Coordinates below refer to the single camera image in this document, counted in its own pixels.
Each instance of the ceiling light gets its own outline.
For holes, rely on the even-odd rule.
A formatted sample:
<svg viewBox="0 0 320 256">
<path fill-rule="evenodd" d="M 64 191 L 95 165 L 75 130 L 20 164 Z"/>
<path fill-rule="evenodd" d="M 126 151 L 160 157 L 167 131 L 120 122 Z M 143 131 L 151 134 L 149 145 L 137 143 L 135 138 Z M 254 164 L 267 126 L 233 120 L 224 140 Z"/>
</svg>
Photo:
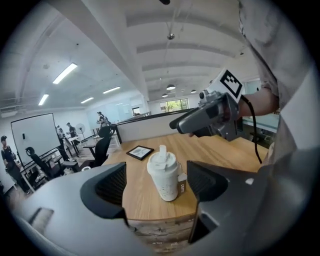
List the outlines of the ceiling light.
<svg viewBox="0 0 320 256">
<path fill-rule="evenodd" d="M 169 84 L 166 89 L 169 91 L 169 90 L 173 90 L 173 89 L 176 89 L 176 87 L 173 85 L 173 84 Z"/>
<path fill-rule="evenodd" d="M 52 82 L 53 84 L 59 84 L 62 79 L 64 79 L 72 70 L 77 67 L 76 64 L 71 63 L 58 77 Z"/>
<path fill-rule="evenodd" d="M 93 97 L 90 97 L 90 98 L 87 98 L 87 99 L 85 99 L 84 101 L 82 101 L 82 102 L 80 102 L 81 104 L 83 104 L 83 103 L 86 103 L 86 102 L 88 102 L 88 101 L 91 101 L 93 99 Z"/>
<path fill-rule="evenodd" d="M 114 90 L 117 90 L 117 89 L 120 89 L 120 87 L 118 86 L 118 87 L 116 87 L 116 88 L 112 88 L 112 89 L 110 89 L 110 90 L 106 90 L 106 91 L 103 92 L 103 94 L 110 93 L 110 92 L 112 92 L 112 91 L 114 91 Z"/>
<path fill-rule="evenodd" d="M 40 100 L 40 102 L 39 102 L 39 104 L 38 104 L 38 106 L 42 106 L 42 105 L 45 103 L 45 101 L 46 101 L 46 99 L 48 98 L 48 96 L 49 96 L 49 94 L 43 95 L 43 96 L 42 96 L 42 99 Z"/>
</svg>

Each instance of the ceiling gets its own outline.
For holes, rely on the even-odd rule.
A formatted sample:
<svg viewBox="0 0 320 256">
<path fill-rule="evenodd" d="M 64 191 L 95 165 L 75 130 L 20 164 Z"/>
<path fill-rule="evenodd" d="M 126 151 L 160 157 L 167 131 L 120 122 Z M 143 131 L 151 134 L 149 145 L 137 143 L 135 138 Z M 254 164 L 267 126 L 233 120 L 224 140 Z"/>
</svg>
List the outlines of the ceiling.
<svg viewBox="0 0 320 256">
<path fill-rule="evenodd" d="M 168 84 L 169 97 L 190 95 L 244 49 L 238 11 L 236 0 L 47 0 L 1 53 L 0 110 L 77 108 L 129 90 L 153 101 Z M 78 67 L 53 84 L 71 63 Z"/>
</svg>

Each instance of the office chair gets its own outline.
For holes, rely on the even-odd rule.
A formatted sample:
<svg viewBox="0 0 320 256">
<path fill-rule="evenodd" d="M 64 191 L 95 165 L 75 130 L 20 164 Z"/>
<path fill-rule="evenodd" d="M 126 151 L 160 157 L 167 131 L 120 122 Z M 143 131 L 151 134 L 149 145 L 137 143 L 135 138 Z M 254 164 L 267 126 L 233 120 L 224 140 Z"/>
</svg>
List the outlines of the office chair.
<svg viewBox="0 0 320 256">
<path fill-rule="evenodd" d="M 111 137 L 114 133 L 115 133 L 114 127 L 111 127 L 111 126 L 101 127 L 99 131 L 99 136 L 102 139 L 99 140 L 95 145 L 95 158 L 94 160 L 84 161 L 83 164 L 80 166 L 81 170 L 84 167 L 94 168 L 94 167 L 101 166 L 108 159 L 109 155 L 107 155 L 107 152 L 109 149 Z"/>
<path fill-rule="evenodd" d="M 52 180 L 59 176 L 63 176 L 65 174 L 64 170 L 60 168 L 58 164 L 56 164 L 53 168 L 50 168 L 48 165 L 46 165 L 40 159 L 40 157 L 35 154 L 35 150 L 32 147 L 27 147 L 25 150 L 27 155 L 30 156 L 31 159 L 41 168 L 41 170 L 45 173 L 49 180 Z"/>
</svg>

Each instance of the sleeve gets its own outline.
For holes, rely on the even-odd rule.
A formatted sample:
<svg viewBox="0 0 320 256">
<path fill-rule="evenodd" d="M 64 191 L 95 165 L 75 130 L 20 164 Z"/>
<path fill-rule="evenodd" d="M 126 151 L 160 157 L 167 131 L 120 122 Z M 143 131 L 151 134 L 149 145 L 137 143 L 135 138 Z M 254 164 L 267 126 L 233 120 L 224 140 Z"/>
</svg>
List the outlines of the sleeve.
<svg viewBox="0 0 320 256">
<path fill-rule="evenodd" d="M 261 87 L 270 89 L 275 96 L 279 97 L 277 79 L 272 74 L 264 59 L 250 43 L 249 48 L 256 62 L 256 67 L 258 69 L 259 77 L 261 80 Z"/>
</svg>

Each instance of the whiteboard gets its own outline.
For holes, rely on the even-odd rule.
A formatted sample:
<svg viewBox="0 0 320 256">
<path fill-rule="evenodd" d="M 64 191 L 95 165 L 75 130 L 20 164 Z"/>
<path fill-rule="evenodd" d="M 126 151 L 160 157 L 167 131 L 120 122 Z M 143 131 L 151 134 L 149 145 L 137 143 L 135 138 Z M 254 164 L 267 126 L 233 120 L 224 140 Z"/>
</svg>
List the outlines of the whiteboard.
<svg viewBox="0 0 320 256">
<path fill-rule="evenodd" d="M 13 121 L 11 129 L 15 147 L 23 165 L 32 161 L 27 155 L 27 147 L 32 147 L 35 154 L 40 157 L 60 145 L 52 113 Z"/>
</svg>

